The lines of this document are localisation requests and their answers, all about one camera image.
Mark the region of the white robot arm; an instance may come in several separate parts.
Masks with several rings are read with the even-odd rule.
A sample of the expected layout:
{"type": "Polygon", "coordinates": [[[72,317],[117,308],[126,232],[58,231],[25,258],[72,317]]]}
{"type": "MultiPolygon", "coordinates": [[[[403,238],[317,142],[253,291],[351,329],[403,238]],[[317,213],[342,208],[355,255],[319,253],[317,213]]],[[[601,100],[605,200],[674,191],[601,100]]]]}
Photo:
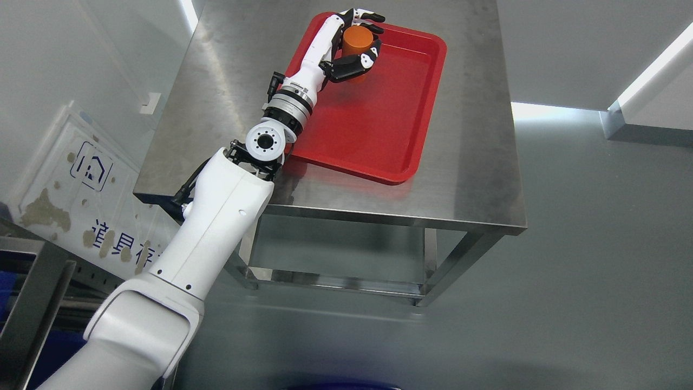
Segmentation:
{"type": "Polygon", "coordinates": [[[41,389],[149,389],[168,378],[196,335],[205,298],[245,232],[267,207],[271,178],[290,137],[262,119],[245,143],[233,141],[206,162],[184,222],[148,271],[117,287],[84,331],[85,345],[41,389]]]}

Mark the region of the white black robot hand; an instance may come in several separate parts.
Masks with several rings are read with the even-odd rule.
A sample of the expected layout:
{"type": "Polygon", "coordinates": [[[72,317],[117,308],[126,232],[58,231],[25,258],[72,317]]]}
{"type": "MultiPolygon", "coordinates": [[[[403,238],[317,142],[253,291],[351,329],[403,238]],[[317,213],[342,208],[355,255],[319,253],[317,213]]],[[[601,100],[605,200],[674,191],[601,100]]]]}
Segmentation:
{"type": "Polygon", "coordinates": [[[379,24],[385,20],[383,15],[363,8],[349,8],[329,15],[310,42],[298,72],[282,82],[282,90],[314,106],[317,93],[327,82],[344,82],[368,73],[381,52],[379,36],[384,29],[379,24]],[[344,47],[344,34],[351,27],[364,27],[371,40],[363,53],[336,58],[337,52],[344,47]]]}

